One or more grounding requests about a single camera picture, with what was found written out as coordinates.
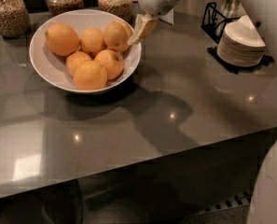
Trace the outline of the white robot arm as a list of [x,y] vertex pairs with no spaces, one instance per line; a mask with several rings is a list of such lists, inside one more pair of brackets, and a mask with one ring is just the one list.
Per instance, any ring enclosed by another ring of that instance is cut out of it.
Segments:
[[[178,0],[113,0],[116,5],[136,1],[143,15],[136,18],[130,44],[137,44],[148,37],[157,25],[157,19],[166,15]],[[240,0],[265,38],[267,47],[277,64],[277,0]],[[277,224],[277,141],[272,145],[261,164],[246,224]]]

